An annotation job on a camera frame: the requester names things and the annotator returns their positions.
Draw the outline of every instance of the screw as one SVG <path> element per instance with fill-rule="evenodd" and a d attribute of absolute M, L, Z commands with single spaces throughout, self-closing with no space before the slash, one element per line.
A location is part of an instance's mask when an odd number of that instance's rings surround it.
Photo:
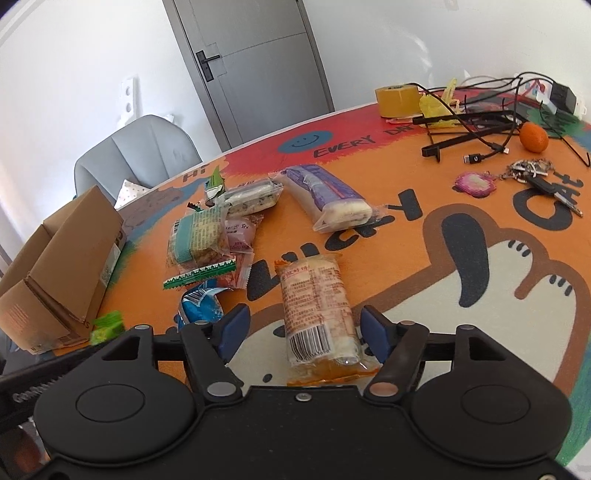
<path fill-rule="evenodd" d="M 312 400 L 312 395 L 310 395 L 309 393 L 306 393 L 306 392 L 301 392 L 295 396 L 295 399 L 297 401 L 310 401 L 310 400 Z"/>
<path fill-rule="evenodd" d="M 398 386 L 389 382 L 377 382 L 370 385 L 369 392 L 376 397 L 393 397 L 398 393 Z"/>
<path fill-rule="evenodd" d="M 214 397 L 229 397 L 236 391 L 236 385 L 230 382 L 214 382 L 207 388 L 207 393 Z"/>

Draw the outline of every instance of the barcode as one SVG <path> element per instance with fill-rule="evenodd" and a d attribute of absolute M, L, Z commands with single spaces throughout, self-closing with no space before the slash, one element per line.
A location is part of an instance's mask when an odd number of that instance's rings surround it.
<path fill-rule="evenodd" d="M 205 290 L 204 288 L 200 288 L 200 289 L 192 291 L 190 293 L 186 293 L 183 297 L 183 300 L 185 300 L 185 299 L 190 300 L 195 305 L 200 305 L 201 301 L 203 300 L 206 293 L 207 293 L 207 290 Z"/>
<path fill-rule="evenodd" d="M 300 362 L 330 353 L 330 343 L 324 325 L 297 332 L 290 337 L 291 351 Z"/>

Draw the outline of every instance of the orange tablecloth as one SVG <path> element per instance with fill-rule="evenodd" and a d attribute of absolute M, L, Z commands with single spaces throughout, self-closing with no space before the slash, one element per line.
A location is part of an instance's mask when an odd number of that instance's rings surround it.
<path fill-rule="evenodd" d="M 587 126 L 571 125 L 570 132 L 591 144 Z M 388 205 L 389 215 L 375 226 L 321 235 L 286 192 L 264 212 L 247 291 L 219 296 L 226 311 L 239 302 L 252 311 L 251 336 L 230 365 L 239 377 L 251 384 L 284 382 L 283 308 L 273 262 L 339 252 L 355 315 L 371 303 L 394 321 L 409 318 L 436 332 L 473 323 L 553 380 L 574 408 L 560 456 L 569 461 L 590 430 L 589 170 L 565 144 L 550 142 L 544 155 L 556 171 L 549 181 L 589 214 L 581 219 L 513 180 L 498 181 L 497 191 L 484 199 L 452 188 L 464 171 L 502 173 L 509 163 L 535 158 L 518 137 L 508 155 L 474 166 L 462 158 L 486 151 L 477 141 L 443 150 L 441 163 L 421 156 L 428 144 L 424 128 L 388 124 L 369 105 L 279 132 L 171 179 L 121 210 L 129 243 L 101 314 L 120 310 L 128 327 L 149 323 L 156 333 L 173 325 L 182 292 L 162 289 L 168 236 L 187 202 L 203 198 L 204 181 L 215 167 L 233 187 L 288 166 L 318 163 L 370 204 Z M 577 148 L 584 156 L 584 148 Z M 184 378 L 181 367 L 163 368 Z"/>

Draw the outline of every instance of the green candy wrapper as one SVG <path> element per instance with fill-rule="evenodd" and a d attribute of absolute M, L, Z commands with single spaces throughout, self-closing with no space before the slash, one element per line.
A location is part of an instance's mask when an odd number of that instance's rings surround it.
<path fill-rule="evenodd" d="M 215 197 L 220 196 L 226 191 L 224 179 L 220 174 L 220 167 L 216 167 L 211 177 L 205 182 L 205 205 L 213 207 Z"/>
<path fill-rule="evenodd" d="M 98 345 L 118 337 L 125 331 L 120 312 L 110 312 L 95 320 L 95 329 L 90 333 L 90 344 Z"/>

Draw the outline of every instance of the plastic snack wrapper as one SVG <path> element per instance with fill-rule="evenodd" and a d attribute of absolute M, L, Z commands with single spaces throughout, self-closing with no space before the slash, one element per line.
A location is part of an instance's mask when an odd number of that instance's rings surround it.
<path fill-rule="evenodd" d="M 174 317 L 177 330 L 189 323 L 214 323 L 223 317 L 222 306 L 216 298 L 227 288 L 191 288 L 181 298 L 178 314 Z"/>
<path fill-rule="evenodd" d="M 229 206 L 228 218 L 244 217 L 274 206 L 282 191 L 282 185 L 271 179 L 255 180 L 227 190 L 215 202 Z"/>
<path fill-rule="evenodd" d="M 336 255 L 277 261 L 285 308 L 287 357 L 296 376 L 290 386 L 343 383 L 373 375 L 361 345 Z"/>
<path fill-rule="evenodd" d="M 318 165 L 289 167 L 273 179 L 295 197 L 315 232 L 347 230 L 378 214 L 359 193 Z"/>
<path fill-rule="evenodd" d="M 220 174 L 220 167 L 216 167 L 212 175 L 205 182 L 205 205 L 213 207 L 215 205 L 215 197 L 225 191 L 225 183 Z"/>
<path fill-rule="evenodd" d="M 226 220 L 226 234 L 230 252 L 250 252 L 255 240 L 257 227 L 262 222 L 262 214 Z"/>
<path fill-rule="evenodd" d="M 252 263 L 255 255 L 251 252 L 233 253 L 236 258 L 236 270 L 224 273 L 219 277 L 210 278 L 201 283 L 203 288 L 231 288 L 232 290 L 243 290 L 248 285 L 248 279 L 251 276 Z"/>
<path fill-rule="evenodd" d="M 95 320 L 95 328 L 90 333 L 90 344 L 98 345 L 116 338 L 125 331 L 120 312 L 110 312 Z"/>
<path fill-rule="evenodd" d="M 189 285 L 236 270 L 226 234 L 228 207 L 193 212 L 177 222 L 168 239 L 164 288 Z"/>

